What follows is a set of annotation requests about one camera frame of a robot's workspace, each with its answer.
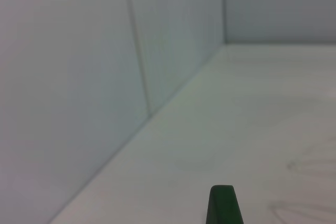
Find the white floor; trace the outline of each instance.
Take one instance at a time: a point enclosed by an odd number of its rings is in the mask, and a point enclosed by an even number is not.
[[[245,223],[336,223],[333,57],[223,49],[52,224],[204,224],[217,184]]]

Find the green block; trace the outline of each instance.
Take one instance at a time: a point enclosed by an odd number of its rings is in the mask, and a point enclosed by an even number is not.
[[[244,224],[233,186],[213,186],[206,224]]]

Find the white surface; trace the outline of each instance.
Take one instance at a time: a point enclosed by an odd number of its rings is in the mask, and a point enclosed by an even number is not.
[[[223,43],[222,0],[133,0],[151,111]]]
[[[334,0],[227,0],[230,42],[335,42]]]
[[[0,0],[0,223],[46,224],[146,118],[125,0]]]
[[[334,223],[336,60],[235,60],[331,50],[223,49],[52,224],[204,224],[216,184],[245,223]]]

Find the faint drawing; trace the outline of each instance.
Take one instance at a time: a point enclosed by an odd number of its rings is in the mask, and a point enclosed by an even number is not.
[[[336,208],[275,201],[268,205],[274,224],[336,223]]]
[[[336,138],[307,148],[287,168],[296,173],[336,179]]]

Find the white wall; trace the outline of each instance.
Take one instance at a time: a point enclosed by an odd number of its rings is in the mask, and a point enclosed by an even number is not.
[[[125,0],[0,0],[0,223],[46,224],[146,116]]]
[[[133,0],[151,111],[223,43],[222,0]]]
[[[335,0],[227,0],[229,42],[336,42]]]

